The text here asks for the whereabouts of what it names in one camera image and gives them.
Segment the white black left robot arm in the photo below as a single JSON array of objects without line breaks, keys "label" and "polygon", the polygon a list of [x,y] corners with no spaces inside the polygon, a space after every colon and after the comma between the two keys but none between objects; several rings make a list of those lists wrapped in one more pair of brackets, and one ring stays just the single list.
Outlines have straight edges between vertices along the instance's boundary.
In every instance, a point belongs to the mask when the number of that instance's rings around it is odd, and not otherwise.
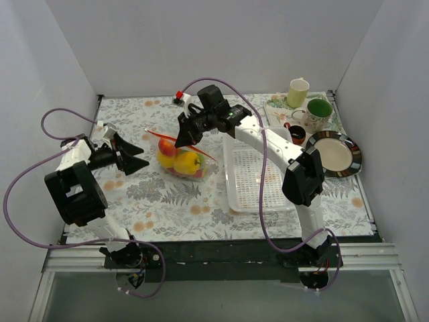
[{"label": "white black left robot arm", "polygon": [[129,230],[106,214],[108,202],[93,171],[115,165],[127,176],[134,174],[149,166],[148,161],[137,157],[144,150],[126,142],[115,131],[101,147],[80,134],[62,141],[61,149],[64,155],[60,164],[44,178],[61,218],[68,225],[84,227],[105,239],[106,246],[100,251],[114,263],[138,267],[143,253]]}]

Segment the clear zip top bag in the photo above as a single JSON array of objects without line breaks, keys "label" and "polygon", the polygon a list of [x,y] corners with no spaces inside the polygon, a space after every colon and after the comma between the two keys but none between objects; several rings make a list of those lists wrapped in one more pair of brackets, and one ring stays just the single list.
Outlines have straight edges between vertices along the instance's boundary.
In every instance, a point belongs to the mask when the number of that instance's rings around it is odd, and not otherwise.
[{"label": "clear zip top bag", "polygon": [[194,146],[177,148],[176,139],[171,136],[149,129],[145,129],[145,136],[154,149],[157,163],[171,175],[202,180],[208,174],[209,168],[217,163],[214,157]]}]

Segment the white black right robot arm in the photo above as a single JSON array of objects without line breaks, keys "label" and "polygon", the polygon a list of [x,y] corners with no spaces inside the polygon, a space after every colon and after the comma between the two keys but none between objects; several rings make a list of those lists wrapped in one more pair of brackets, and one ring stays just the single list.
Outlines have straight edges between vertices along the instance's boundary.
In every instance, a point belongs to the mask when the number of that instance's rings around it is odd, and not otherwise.
[{"label": "white black right robot arm", "polygon": [[199,107],[183,91],[172,100],[183,108],[178,116],[180,129],[175,146],[195,146],[205,132],[217,129],[260,152],[264,162],[271,160],[284,174],[282,192],[295,206],[302,232],[297,246],[274,249],[282,254],[295,253],[296,261],[310,266],[327,266],[328,251],[335,238],[325,227],[320,208],[324,172],[319,151],[305,150],[264,127],[261,115],[250,102],[232,106],[215,85],[199,90],[197,96],[202,104]]}]

